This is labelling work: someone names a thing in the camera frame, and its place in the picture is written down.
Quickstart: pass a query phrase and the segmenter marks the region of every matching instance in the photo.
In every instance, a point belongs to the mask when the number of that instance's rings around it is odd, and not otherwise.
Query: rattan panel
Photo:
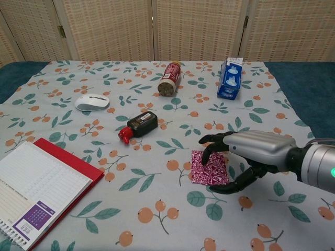
[[[69,59],[52,0],[1,0],[0,9],[27,61]]]
[[[325,61],[335,45],[335,0],[259,0],[248,61]]]
[[[158,60],[223,60],[237,55],[243,0],[153,1]]]
[[[80,60],[153,59],[150,0],[63,0]]]
[[[4,28],[0,25],[0,67],[16,61],[19,61],[19,57],[16,55]]]

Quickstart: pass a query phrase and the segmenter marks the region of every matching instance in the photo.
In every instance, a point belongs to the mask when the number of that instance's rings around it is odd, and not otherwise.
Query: robotic hand
[[[251,166],[235,181],[226,185],[213,185],[213,192],[231,194],[243,190],[257,178],[267,172],[278,173],[291,171],[297,180],[310,186],[335,193],[335,148],[309,142],[298,148],[293,138],[263,132],[226,132],[206,135],[200,144],[213,142],[203,153],[202,164],[205,165],[212,152],[226,152],[244,157]]]

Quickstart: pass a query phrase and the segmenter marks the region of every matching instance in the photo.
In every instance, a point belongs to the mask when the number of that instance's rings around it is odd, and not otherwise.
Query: blue and white box
[[[217,96],[235,100],[241,87],[243,58],[227,58],[221,66]]]

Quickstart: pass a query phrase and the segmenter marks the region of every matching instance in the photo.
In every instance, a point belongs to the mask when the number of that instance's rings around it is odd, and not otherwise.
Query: spiral notebook
[[[103,172],[45,139],[24,142],[0,161],[0,231],[34,248]]]

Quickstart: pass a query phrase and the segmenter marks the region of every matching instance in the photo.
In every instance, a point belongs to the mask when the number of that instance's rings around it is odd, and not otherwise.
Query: wireless mouse
[[[80,111],[98,111],[109,106],[109,98],[99,94],[86,94],[78,98],[74,105]]]

